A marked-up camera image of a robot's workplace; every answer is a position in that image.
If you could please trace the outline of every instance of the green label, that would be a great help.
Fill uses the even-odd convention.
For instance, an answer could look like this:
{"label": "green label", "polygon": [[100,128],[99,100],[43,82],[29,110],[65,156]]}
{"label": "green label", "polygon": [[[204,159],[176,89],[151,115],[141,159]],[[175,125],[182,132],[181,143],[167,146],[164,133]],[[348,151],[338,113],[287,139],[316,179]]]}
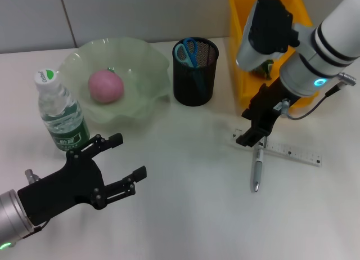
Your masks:
{"label": "green label", "polygon": [[51,80],[54,77],[54,72],[52,70],[46,70],[46,75],[49,80]]}
{"label": "green label", "polygon": [[81,146],[90,138],[88,127],[85,120],[83,120],[76,129],[67,133],[53,133],[49,132],[54,140],[56,146],[63,151],[68,151],[75,147]]}

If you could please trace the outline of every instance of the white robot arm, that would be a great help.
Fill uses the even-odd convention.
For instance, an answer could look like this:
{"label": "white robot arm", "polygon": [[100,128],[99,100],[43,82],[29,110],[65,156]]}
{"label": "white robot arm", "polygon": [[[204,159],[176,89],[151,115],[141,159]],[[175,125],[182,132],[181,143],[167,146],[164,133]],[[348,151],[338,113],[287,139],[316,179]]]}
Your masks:
{"label": "white robot arm", "polygon": [[[237,64],[251,71],[268,59],[278,59],[292,46],[296,52],[281,66],[280,77],[261,86],[242,116],[251,128],[237,143],[253,146],[271,133],[276,119],[301,97],[315,94],[337,77],[344,84],[355,79],[342,73],[360,56],[360,0],[343,2],[317,28],[293,24],[280,0],[257,0],[248,17]],[[340,89],[335,86],[327,96]]]}

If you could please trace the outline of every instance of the black mesh pen holder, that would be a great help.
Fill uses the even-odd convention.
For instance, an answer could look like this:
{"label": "black mesh pen holder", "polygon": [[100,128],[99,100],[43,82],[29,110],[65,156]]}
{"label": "black mesh pen holder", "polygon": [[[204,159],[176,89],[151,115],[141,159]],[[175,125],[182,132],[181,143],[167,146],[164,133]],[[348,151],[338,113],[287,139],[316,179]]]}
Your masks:
{"label": "black mesh pen holder", "polygon": [[187,41],[185,47],[182,39],[173,48],[174,63],[174,96],[186,106],[200,106],[207,103],[213,96],[216,63],[219,50],[216,45],[204,38],[192,38],[197,44],[194,55],[193,41]]}

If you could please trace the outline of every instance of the water bottle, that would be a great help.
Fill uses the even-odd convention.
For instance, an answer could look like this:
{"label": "water bottle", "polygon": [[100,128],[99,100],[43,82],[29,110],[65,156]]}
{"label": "water bottle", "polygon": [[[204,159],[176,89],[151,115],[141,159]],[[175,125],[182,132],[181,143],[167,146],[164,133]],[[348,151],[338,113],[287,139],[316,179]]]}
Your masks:
{"label": "water bottle", "polygon": [[35,74],[39,110],[56,146],[68,151],[89,140],[89,130],[78,101],[56,77],[56,71],[43,69]]}

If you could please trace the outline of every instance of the yellow box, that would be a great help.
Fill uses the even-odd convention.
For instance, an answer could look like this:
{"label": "yellow box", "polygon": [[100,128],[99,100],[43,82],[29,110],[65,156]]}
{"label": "yellow box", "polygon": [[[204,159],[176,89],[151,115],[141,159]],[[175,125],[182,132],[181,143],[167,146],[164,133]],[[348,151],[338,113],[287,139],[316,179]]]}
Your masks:
{"label": "yellow box", "polygon": [[[256,0],[229,0],[229,2],[231,10],[229,53],[233,70],[233,80],[235,81],[234,86],[236,88],[239,104],[243,108],[247,108],[250,99],[258,93],[259,88],[263,83],[269,86],[278,78],[280,66],[294,53],[295,50],[289,47],[288,51],[279,60],[274,60],[274,65],[270,73],[272,80],[265,80],[250,72],[241,70],[236,65],[236,55],[242,39],[242,32],[246,21],[248,20],[247,16]],[[292,13],[294,23],[301,23],[305,26],[312,25],[302,0],[281,0],[281,2],[288,12]],[[316,93],[312,97],[301,98],[294,104],[294,107],[304,107],[311,104],[317,95],[318,94]]]}

